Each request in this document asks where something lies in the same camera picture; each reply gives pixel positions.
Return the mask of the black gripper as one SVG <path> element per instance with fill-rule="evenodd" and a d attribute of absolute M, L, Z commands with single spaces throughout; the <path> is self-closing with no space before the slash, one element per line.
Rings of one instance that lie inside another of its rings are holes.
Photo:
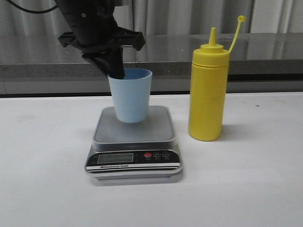
<path fill-rule="evenodd" d="M 71 45 L 85 53 L 82 58 L 114 79 L 125 77 L 123 48 L 141 50 L 142 32 L 119 27 L 113 13 L 114 0 L 57 0 L 56 4 L 70 27 L 59 37 L 63 47 Z"/>

